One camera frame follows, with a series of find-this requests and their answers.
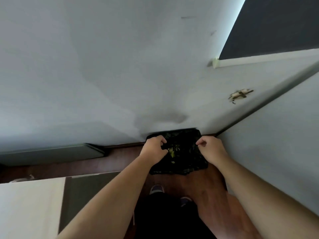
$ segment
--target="person's right arm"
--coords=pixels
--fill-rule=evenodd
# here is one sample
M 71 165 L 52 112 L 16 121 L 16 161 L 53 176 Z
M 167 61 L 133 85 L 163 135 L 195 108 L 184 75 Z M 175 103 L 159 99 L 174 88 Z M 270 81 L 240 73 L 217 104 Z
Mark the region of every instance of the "person's right arm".
M 203 136 L 196 144 L 223 174 L 264 239 L 319 238 L 319 217 L 230 158 L 220 139 Z

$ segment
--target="floor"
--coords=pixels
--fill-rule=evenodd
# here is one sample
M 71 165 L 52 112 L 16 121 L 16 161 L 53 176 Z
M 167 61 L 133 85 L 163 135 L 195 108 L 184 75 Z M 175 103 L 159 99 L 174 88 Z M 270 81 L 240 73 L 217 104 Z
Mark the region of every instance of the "floor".
M 32 174 L 37 179 L 123 170 L 141 151 L 141 146 L 113 149 L 108 157 L 60 164 L 7 167 L 0 172 L 0 183 Z M 176 197 L 189 196 L 198 206 L 201 219 L 218 239 L 261 239 L 236 197 L 230 195 L 218 169 L 208 169 L 183 175 L 148 175 L 140 198 L 145 197 L 154 184 Z M 130 227 L 125 238 L 132 238 Z

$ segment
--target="leg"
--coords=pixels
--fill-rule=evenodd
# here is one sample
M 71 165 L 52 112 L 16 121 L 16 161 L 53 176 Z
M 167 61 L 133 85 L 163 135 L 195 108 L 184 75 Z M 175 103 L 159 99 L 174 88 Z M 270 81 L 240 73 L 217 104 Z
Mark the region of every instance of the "leg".
M 148 195 L 135 210 L 135 239 L 180 238 L 179 208 L 179 200 L 168 194 Z
M 186 202 L 180 208 L 180 215 L 182 218 L 182 231 L 185 233 L 184 238 L 216 239 L 214 234 L 200 219 L 195 202 Z

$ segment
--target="black bin liner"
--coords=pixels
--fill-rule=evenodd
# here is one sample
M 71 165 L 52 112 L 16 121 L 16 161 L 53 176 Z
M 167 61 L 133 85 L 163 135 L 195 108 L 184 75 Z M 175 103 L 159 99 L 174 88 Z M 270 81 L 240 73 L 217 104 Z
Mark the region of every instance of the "black bin liner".
M 168 149 L 165 157 L 155 164 L 150 174 L 181 174 L 207 169 L 208 162 L 200 153 L 196 141 L 200 139 L 200 131 L 195 128 L 157 132 L 146 139 L 162 135 L 167 140 L 162 149 Z

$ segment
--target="shoe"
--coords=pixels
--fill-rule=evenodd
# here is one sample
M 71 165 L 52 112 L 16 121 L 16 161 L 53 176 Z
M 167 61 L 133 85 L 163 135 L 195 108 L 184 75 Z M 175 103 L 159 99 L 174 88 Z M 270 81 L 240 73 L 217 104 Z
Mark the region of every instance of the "shoe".
M 186 205 L 188 202 L 192 202 L 192 199 L 189 198 L 189 197 L 186 197 L 186 196 L 182 197 L 182 198 L 181 198 L 181 207 L 183 207 L 184 205 Z
M 151 188 L 150 195 L 151 195 L 151 194 L 154 194 L 154 193 L 157 193 L 157 192 L 162 192 L 162 193 L 164 193 L 164 188 L 163 188 L 163 186 L 161 186 L 161 185 L 154 185 L 154 186 Z

